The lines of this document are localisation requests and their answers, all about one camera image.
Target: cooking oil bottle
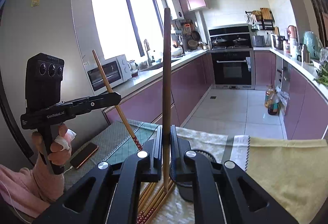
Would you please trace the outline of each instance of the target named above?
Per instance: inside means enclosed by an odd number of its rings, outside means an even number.
[[[268,89],[266,90],[266,92],[265,92],[265,100],[264,100],[264,106],[265,106],[266,108],[269,107],[269,97],[270,97],[270,95],[272,95],[273,92],[274,92],[274,89],[273,89],[273,86],[272,86],[272,85],[268,85],[267,87],[269,87],[269,88],[268,88]]]
[[[278,112],[278,104],[279,104],[279,97],[277,95],[276,90],[274,90],[274,92],[270,95],[268,101],[269,101],[268,113],[270,115],[276,115]]]

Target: countertop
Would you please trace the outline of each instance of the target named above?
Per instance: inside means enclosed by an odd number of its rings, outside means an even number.
[[[186,52],[186,55],[184,55],[180,60],[177,60],[171,64],[171,70],[176,70],[184,64],[189,63],[190,61],[204,55],[207,51],[208,50],[198,50]],[[113,92],[118,92],[121,95],[121,98],[124,98],[162,76],[163,68],[142,71],[138,73],[137,77],[131,78],[126,82],[114,87]]]
[[[281,57],[297,69],[313,86],[319,91],[323,98],[328,102],[328,88],[325,85],[319,84],[314,79],[318,78],[315,67],[312,64],[298,61],[292,58],[290,54],[284,53],[283,50],[273,49],[272,47],[254,47],[254,51],[271,51]]]

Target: white tile floor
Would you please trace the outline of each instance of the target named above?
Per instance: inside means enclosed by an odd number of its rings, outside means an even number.
[[[265,91],[212,89],[185,128],[224,135],[283,139],[279,116],[264,107]]]

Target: faucet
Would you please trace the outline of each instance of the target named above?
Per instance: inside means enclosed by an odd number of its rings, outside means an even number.
[[[152,65],[151,65],[151,60],[150,60],[150,58],[149,58],[149,53],[148,53],[148,51],[150,50],[150,48],[149,48],[149,43],[148,43],[147,39],[144,40],[144,45],[145,45],[146,54],[147,54],[147,62],[148,62],[148,66],[151,67],[151,66],[152,66]]]

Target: oven handle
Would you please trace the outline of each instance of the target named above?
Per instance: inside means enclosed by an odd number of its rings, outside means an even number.
[[[247,60],[240,60],[240,61],[217,61],[217,63],[247,63]]]

